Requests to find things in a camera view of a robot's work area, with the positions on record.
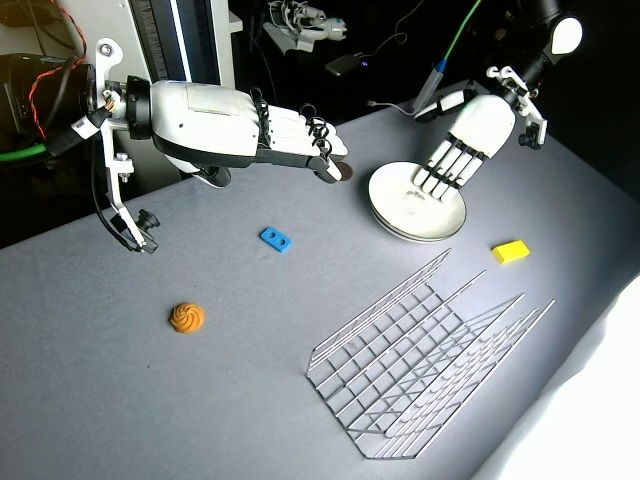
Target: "metal wire basket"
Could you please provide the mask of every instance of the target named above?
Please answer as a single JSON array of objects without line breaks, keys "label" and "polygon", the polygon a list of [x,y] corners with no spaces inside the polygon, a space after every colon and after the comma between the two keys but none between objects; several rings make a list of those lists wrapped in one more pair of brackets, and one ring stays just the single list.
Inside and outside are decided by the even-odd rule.
[{"label": "metal wire basket", "polygon": [[469,321],[430,286],[450,250],[314,348],[307,377],[367,458],[415,458],[547,313],[504,326],[519,295]]}]

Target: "white plate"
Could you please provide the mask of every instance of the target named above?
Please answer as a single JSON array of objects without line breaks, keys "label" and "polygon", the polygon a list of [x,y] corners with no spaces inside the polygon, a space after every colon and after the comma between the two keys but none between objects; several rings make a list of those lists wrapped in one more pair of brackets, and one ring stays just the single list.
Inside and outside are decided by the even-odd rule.
[{"label": "white plate", "polygon": [[406,240],[443,240],[464,224],[467,208],[458,193],[442,203],[413,184],[421,167],[396,162],[380,167],[369,180],[369,198],[376,219],[392,233]]}]

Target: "green cable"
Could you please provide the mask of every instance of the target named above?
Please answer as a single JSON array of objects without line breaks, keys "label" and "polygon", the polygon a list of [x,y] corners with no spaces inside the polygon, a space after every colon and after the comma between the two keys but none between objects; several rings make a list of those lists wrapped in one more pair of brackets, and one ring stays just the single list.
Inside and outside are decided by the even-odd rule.
[{"label": "green cable", "polygon": [[476,8],[478,8],[480,3],[482,3],[482,0],[476,0],[476,3],[473,4],[473,7],[471,7],[471,10],[469,10],[469,13],[467,13],[467,16],[464,17],[464,20],[462,21],[462,23],[460,24],[460,28],[458,29],[458,33],[456,33],[456,36],[453,37],[453,42],[451,42],[451,45],[449,45],[449,49],[447,50],[447,53],[445,53],[444,55],[445,60],[449,59],[451,52],[453,52],[453,47],[456,46],[456,43],[458,43],[458,40],[460,39],[460,35],[462,35],[462,31],[464,30],[464,27],[467,26],[467,22],[471,18],[471,15],[473,15],[473,12],[476,11]]},{"label": "green cable", "polygon": [[45,147],[44,144],[39,143],[33,147],[16,150],[15,152],[0,153],[0,162],[14,162],[24,158],[35,157],[36,155],[46,151],[47,147]]}]

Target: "yellow sponge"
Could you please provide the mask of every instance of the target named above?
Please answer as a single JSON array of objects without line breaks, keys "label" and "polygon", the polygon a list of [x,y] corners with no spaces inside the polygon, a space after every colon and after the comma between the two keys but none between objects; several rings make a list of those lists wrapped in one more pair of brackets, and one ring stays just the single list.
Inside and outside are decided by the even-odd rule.
[{"label": "yellow sponge", "polygon": [[493,247],[491,252],[493,252],[494,257],[496,257],[496,260],[500,263],[509,263],[528,256],[531,250],[529,250],[529,247],[527,247],[522,240],[516,240],[515,242]]}]

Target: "dark background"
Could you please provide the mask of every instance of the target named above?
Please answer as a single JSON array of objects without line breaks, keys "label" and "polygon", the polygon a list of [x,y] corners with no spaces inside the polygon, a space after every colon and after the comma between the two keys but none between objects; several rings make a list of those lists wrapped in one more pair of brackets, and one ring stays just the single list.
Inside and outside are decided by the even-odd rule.
[{"label": "dark background", "polygon": [[[48,0],[32,1],[43,10],[51,8]],[[0,0],[0,6],[12,2]],[[367,67],[336,78],[324,65],[344,54],[374,52],[417,4],[418,0],[313,0],[312,6],[345,20],[347,38],[316,42],[312,53],[282,55],[261,28],[268,19],[266,2],[229,0],[230,10],[244,24],[242,32],[232,35],[237,88],[260,86],[270,102],[294,109],[313,103],[335,124],[373,111],[368,100],[409,100],[442,57],[473,0],[425,1],[398,29],[408,34],[406,43],[389,41],[366,59]],[[488,66],[513,64],[526,41],[519,7],[518,0],[484,0],[453,52],[443,86],[468,78],[486,84]],[[549,120],[551,135],[638,200],[640,161],[634,139],[640,102],[628,72],[638,57],[639,10],[635,2],[623,0],[573,2],[572,11],[584,28],[582,44],[545,77],[536,100]],[[55,11],[50,15],[57,16]],[[496,40],[496,32],[503,34],[498,36],[501,40]],[[76,148],[57,160],[0,169],[0,201],[11,207],[5,208],[0,247],[92,212],[86,160],[86,151]],[[125,193],[129,197],[142,193],[136,189],[135,176]]]}]

